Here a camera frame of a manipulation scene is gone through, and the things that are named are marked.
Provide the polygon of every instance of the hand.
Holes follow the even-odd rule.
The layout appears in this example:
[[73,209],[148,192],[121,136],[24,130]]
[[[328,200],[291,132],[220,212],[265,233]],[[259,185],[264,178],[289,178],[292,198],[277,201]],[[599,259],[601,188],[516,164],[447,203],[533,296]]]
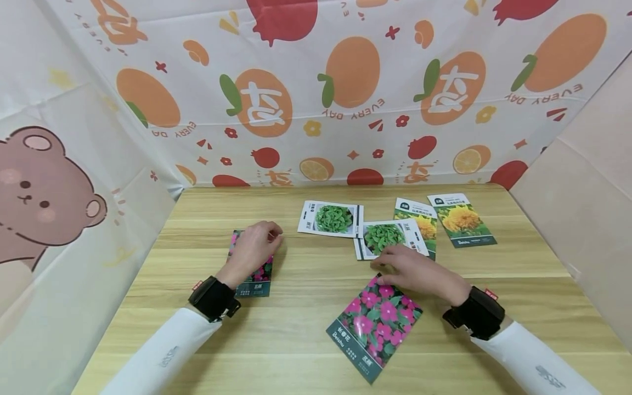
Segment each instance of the hand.
[[231,289],[244,282],[274,254],[283,241],[283,229],[270,221],[261,221],[241,232],[233,256],[215,276]]
[[380,285],[390,284],[412,291],[429,293],[457,307],[465,302],[471,285],[463,277],[402,244],[382,250],[371,266],[380,270],[392,266],[396,274],[384,274],[378,278]]

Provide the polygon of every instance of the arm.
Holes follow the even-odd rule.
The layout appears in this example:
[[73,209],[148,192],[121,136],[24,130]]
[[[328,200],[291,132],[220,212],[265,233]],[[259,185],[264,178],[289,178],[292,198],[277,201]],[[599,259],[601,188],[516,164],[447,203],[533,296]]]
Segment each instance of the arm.
[[[461,306],[472,286],[461,276],[404,245],[390,246],[372,266],[392,274],[380,277],[378,284],[392,284],[430,293]],[[488,341],[471,340],[494,357],[530,395],[599,394],[582,376],[557,356],[546,344],[508,316]]]
[[599,394],[586,379],[522,325],[509,318],[505,321],[507,327],[501,328],[488,341],[475,337],[471,340],[494,357],[526,393]]
[[102,395],[157,394],[222,326],[193,307],[180,308],[134,354],[101,392]]
[[[274,222],[261,221],[248,226],[241,233],[230,261],[226,262],[215,278],[232,289],[234,295],[237,286],[281,246],[282,233],[283,230]],[[101,394],[160,393],[221,326],[221,319],[209,322],[204,314],[187,304],[143,344]]]

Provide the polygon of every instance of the seed packet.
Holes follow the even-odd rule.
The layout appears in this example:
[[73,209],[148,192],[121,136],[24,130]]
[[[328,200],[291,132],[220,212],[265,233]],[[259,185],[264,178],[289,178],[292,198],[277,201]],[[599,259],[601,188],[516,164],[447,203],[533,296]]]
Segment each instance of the seed packet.
[[359,238],[364,206],[307,200],[298,221],[298,231],[324,236]]
[[422,309],[398,288],[377,285],[375,276],[327,334],[371,384],[406,339]]
[[[228,250],[228,258],[226,259],[226,262],[229,262],[230,258],[233,256],[233,249],[241,232],[242,231],[233,231],[231,247]],[[270,296],[273,256],[274,255],[270,255],[263,266],[261,266],[259,269],[257,269],[257,271],[248,276],[246,281],[239,284],[239,286],[235,290],[235,298],[265,298],[267,296]]]
[[428,248],[414,219],[364,222],[361,238],[353,240],[358,260],[372,260],[389,245],[403,244],[428,256]]
[[428,256],[435,260],[437,256],[437,213],[431,205],[397,198],[393,219],[413,218],[422,233],[428,248]]
[[454,247],[497,244],[464,194],[430,195],[428,199]]

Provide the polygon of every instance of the fabric backdrop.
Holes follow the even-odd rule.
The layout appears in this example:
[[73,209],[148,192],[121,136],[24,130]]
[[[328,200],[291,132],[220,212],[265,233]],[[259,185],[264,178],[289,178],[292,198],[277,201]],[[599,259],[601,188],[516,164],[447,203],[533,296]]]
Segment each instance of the fabric backdrop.
[[48,3],[185,185],[510,188],[632,47],[623,0]]

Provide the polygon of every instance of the white sleeve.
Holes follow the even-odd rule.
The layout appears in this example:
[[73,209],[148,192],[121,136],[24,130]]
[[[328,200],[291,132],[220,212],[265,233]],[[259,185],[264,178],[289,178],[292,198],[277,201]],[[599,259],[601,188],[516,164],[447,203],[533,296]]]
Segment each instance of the white sleeve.
[[159,394],[222,322],[210,323],[187,308],[179,309],[130,358],[102,395]]
[[484,341],[471,340],[493,356],[529,395],[599,394],[546,344],[517,322]]

